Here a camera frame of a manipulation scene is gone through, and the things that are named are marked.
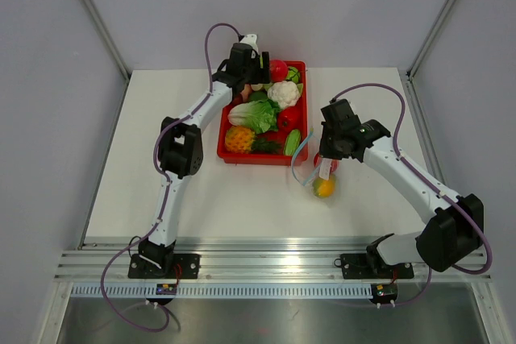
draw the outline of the gray floor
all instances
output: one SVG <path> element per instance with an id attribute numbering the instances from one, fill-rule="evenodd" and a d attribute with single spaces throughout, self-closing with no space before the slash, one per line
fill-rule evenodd
<path id="1" fill-rule="evenodd" d="M 401 288 L 407 298 L 417 289 Z M 102 299 L 72 299 L 60 344 L 129 343 L 487 343 L 472 293 L 464 284 L 432 284 L 428 293 L 398 309 L 344 305 L 342 300 L 174 300 L 176 321 L 147 334 L 113 320 Z M 353 301 L 364 305 L 368 301 Z M 123 309 L 135 300 L 115 300 Z M 134 322 L 157 327 L 163 316 L 142 306 L 127 312 Z"/>

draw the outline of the red crate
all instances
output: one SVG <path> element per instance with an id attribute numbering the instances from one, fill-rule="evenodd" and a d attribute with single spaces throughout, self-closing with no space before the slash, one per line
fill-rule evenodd
<path id="1" fill-rule="evenodd" d="M 303 84 L 303 92 L 301 97 L 299 98 L 298 104 L 301 104 L 302 116 L 301 121 L 297 126 L 297 129 L 301 131 L 301 141 L 306 139 L 308 135 L 308 111 L 306 108 L 306 66 L 304 62 L 298 60 L 287 60 L 286 64 L 288 66 L 294 66 L 301 73 L 301 82 Z M 227 121 L 227 115 L 229 111 L 233 107 L 232 104 L 226 106 L 223 109 L 223 114 L 220 119 L 220 130 L 218 133 L 218 146 L 217 146 L 217 155 L 224 162 L 228 164 L 263 164 L 263 165 L 290 165 L 292 160 L 292 156 L 284 156 L 284 155 L 266 155 L 259 153 L 251 153 L 251 154 L 239 154 L 239 153 L 230 153 L 226 151 L 226 147 L 224 146 L 224 138 L 226 137 L 227 130 L 231 127 L 229 121 Z M 259 135 L 267 138 L 274 137 L 274 134 L 270 132 Z M 285 143 L 285 138 L 280 139 L 283 142 L 281 145 L 281 150 L 283 150 L 283 145 Z M 308 159 L 308 147 L 304 147 L 302 151 L 299 153 L 296 158 L 296 165 L 299 165 L 301 162 Z"/>

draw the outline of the white tag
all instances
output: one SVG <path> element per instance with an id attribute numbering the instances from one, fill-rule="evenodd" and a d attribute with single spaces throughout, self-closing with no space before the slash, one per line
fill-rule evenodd
<path id="1" fill-rule="evenodd" d="M 331 159 L 322 159 L 321 169 L 319 169 L 319 177 L 324 180 L 330 179 Z"/>

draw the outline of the white table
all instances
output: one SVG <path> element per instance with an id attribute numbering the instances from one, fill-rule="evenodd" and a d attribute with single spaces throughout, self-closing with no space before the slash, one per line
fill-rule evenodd
<path id="1" fill-rule="evenodd" d="M 190 107 L 206 89 L 207 77 L 206 70 L 134 71 L 89 222 L 89 242 L 106 237 L 128 241 L 148 231 L 160 188 L 152 149 L 161 121 Z M 339 91 L 365 82 L 404 93 L 395 68 L 308 69 L 309 126 L 316 135 L 322 129 L 320 108 Z M 375 118 L 393 132 L 400 110 L 393 93 L 367 88 L 346 97 L 362 121 Z M 219 123 L 217 116 L 202 136 L 204 162 L 186 190 L 180 237 L 326 238 L 422 230 L 405 199 L 356 160 L 340 163 L 338 192 L 330 201 L 304 191 L 287 167 L 225 164 L 216 155 Z M 408 109 L 399 143 L 425 165 Z"/>

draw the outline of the green cabbage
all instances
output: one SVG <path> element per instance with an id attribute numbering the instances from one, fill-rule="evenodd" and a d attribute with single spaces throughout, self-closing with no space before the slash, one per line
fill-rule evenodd
<path id="1" fill-rule="evenodd" d="M 270 100 L 240 104 L 230 110 L 227 119 L 231 125 L 241 125 L 253 129 L 257 134 L 277 131 L 276 118 L 280 107 Z"/>

